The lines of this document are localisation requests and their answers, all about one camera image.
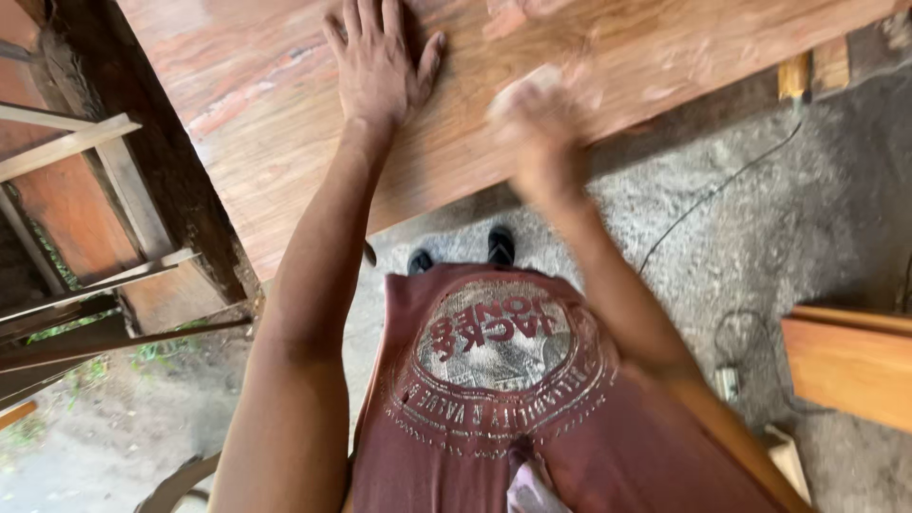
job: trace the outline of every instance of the finger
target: finger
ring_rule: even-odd
[[[424,46],[421,52],[421,59],[418,62],[418,86],[424,95],[430,95],[430,88],[434,85],[434,79],[437,77],[437,70],[440,68],[440,56],[443,54],[443,46],[446,45],[447,38],[442,32],[438,32],[430,37],[428,44]]]
[[[358,13],[358,0],[345,0],[342,5],[342,16],[345,18],[345,31],[348,42],[361,36],[361,16]]]
[[[402,0],[383,0],[383,32],[400,40],[402,34]]]
[[[379,0],[358,0],[358,12],[361,14],[361,33],[375,33],[380,30]]]
[[[323,35],[326,36],[326,41],[329,43],[329,47],[333,49],[333,53],[336,54],[336,58],[341,58],[345,54],[346,46],[345,39],[342,38],[339,28],[339,20],[335,16],[326,15],[323,18]]]

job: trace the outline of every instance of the wooden workbench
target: wooden workbench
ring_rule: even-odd
[[[889,15],[895,0],[409,2],[448,37],[438,87],[404,130],[372,205],[377,232],[504,180],[483,115],[552,63],[591,141]],[[275,274],[337,145],[326,2],[119,0],[260,279]]]

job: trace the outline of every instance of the left hand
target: left hand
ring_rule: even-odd
[[[442,32],[431,36],[415,69],[401,0],[345,0],[343,17],[348,41],[333,15],[324,18],[323,30],[339,65],[345,119],[398,127],[427,101],[446,38]]]

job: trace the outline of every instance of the motion-blurred hand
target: motion-blurred hand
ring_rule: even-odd
[[[560,89],[542,92],[529,83],[507,101],[499,122],[516,152],[513,191],[546,217],[584,203],[589,171],[574,105]]]
[[[345,0],[347,41],[333,15],[324,19],[326,40],[339,65],[339,96],[346,121],[398,127],[430,95],[446,41],[442,32],[412,64],[402,29],[401,0]]]

